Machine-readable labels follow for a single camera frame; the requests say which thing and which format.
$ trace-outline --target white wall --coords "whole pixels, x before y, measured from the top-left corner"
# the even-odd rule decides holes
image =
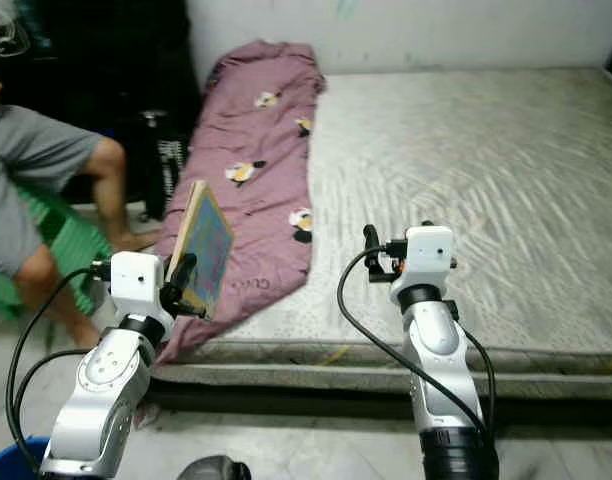
[[[612,0],[187,0],[200,81],[250,40],[307,42],[324,73],[601,65]]]

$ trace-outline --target pink blanket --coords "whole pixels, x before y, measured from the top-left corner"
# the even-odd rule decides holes
[[[170,255],[189,186],[207,180],[235,232],[216,318],[179,317],[159,361],[206,342],[306,282],[308,135],[324,79],[306,45],[254,42],[223,57],[156,252]]]

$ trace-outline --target green chair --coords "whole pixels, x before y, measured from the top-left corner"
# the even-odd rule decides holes
[[[99,229],[81,218],[61,198],[27,185],[17,185],[17,190],[63,275],[87,267],[93,260],[112,255],[112,248]],[[83,275],[70,281],[77,308],[85,314],[90,314],[95,308],[90,282],[91,279]],[[15,320],[23,310],[15,286],[8,277],[0,274],[0,315]]]

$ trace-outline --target person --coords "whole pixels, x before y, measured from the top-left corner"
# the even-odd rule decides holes
[[[125,165],[124,150],[110,138],[0,103],[0,272],[13,280],[27,308],[43,304],[61,275],[12,180],[58,193],[72,176],[91,175],[107,238],[116,251],[135,251],[153,244],[157,232],[137,235],[129,229]],[[66,328],[78,347],[96,345],[99,333],[75,306],[71,289],[62,290],[47,315]]]

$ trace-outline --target gray mattress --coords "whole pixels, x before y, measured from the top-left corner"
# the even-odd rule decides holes
[[[364,224],[386,240],[431,219],[456,232],[448,297],[488,347],[501,395],[612,398],[612,82],[596,70],[327,81],[307,285],[158,376],[406,391],[408,373],[343,319],[335,288]],[[347,304],[400,345],[387,291],[358,270]],[[482,379],[475,352],[469,364]]]

